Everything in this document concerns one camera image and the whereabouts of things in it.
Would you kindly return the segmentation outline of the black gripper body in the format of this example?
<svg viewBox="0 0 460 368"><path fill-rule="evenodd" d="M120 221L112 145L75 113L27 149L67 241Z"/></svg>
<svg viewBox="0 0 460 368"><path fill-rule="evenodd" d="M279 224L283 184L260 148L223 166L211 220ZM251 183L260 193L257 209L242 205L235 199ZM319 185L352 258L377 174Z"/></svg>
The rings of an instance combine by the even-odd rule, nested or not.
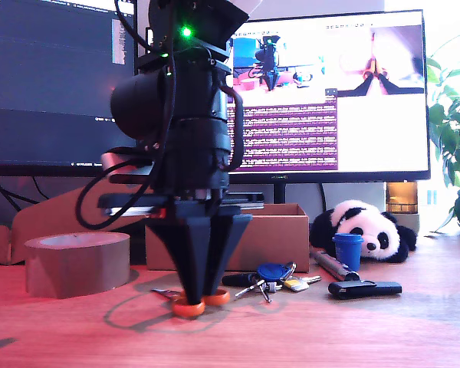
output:
<svg viewBox="0 0 460 368"><path fill-rule="evenodd" d="M155 155L144 150L110 150L101 156L111 184L147 184L149 193L107 193L97 206L106 216L165 218L173 212L189 216L228 214L263 209L261 192L229 192L229 172L233 170L224 150L196 153L171 152L156 168Z"/></svg>

